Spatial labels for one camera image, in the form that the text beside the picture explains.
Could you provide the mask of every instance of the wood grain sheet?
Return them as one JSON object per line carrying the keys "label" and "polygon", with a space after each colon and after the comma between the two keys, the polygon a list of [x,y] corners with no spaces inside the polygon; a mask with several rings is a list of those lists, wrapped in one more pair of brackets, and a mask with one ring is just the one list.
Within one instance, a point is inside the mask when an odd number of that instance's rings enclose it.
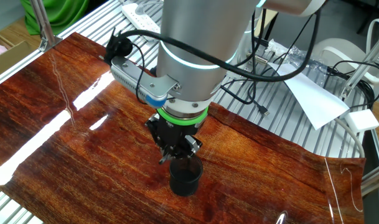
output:
{"label": "wood grain sheet", "polygon": [[174,195],[154,110],[108,82],[104,53],[72,34],[0,85],[0,165],[36,149],[0,189],[45,223],[363,223],[363,159],[313,155],[216,104],[199,189]]}

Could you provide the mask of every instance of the white cable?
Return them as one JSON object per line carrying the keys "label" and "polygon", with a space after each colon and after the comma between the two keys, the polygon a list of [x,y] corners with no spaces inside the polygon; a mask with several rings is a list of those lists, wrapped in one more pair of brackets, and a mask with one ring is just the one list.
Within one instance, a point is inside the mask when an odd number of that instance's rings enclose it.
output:
{"label": "white cable", "polygon": [[342,120],[340,120],[338,118],[335,118],[334,120],[337,122],[337,124],[339,124],[341,127],[343,127],[346,130],[346,132],[348,132],[350,134],[351,138],[353,138],[356,145],[358,146],[360,157],[365,158],[365,151],[363,150],[362,143],[357,138],[357,135]]}
{"label": "white cable", "polygon": [[366,40],[366,54],[369,53],[369,51],[370,51],[370,46],[372,44],[371,41],[372,41],[373,26],[375,25],[376,22],[379,23],[379,19],[375,19],[369,25],[368,37],[367,37],[367,40]]}

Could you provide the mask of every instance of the metal bracket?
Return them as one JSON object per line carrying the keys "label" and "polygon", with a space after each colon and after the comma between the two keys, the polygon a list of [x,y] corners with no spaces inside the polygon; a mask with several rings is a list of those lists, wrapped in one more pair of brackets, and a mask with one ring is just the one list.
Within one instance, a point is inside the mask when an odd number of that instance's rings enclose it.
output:
{"label": "metal bracket", "polygon": [[362,184],[361,184],[362,196],[364,197],[370,192],[378,188],[379,188],[379,167],[372,170],[367,175],[363,176]]}
{"label": "metal bracket", "polygon": [[[379,40],[374,46],[373,49],[366,55],[363,62],[366,63],[374,63],[379,59]],[[357,86],[358,82],[362,79],[362,77],[368,72],[370,66],[369,65],[359,65],[356,69],[355,73],[347,80],[344,86],[344,90],[341,93],[341,97],[346,99],[351,91]]]}
{"label": "metal bracket", "polygon": [[[111,63],[110,70],[116,80],[132,93],[136,93],[136,86],[142,70],[133,62],[120,56],[114,57]],[[178,82],[168,75],[152,77],[143,73],[138,89],[138,97],[153,108],[161,108],[166,103],[168,92],[177,85]]]}
{"label": "metal bracket", "polygon": [[200,146],[197,144],[197,141],[190,135],[185,136],[185,140],[188,142],[190,150],[196,154],[199,151]]}
{"label": "metal bracket", "polygon": [[41,44],[39,46],[39,50],[46,52],[53,46],[57,45],[62,39],[54,36],[42,0],[30,0],[30,3],[37,23],[40,27]]}

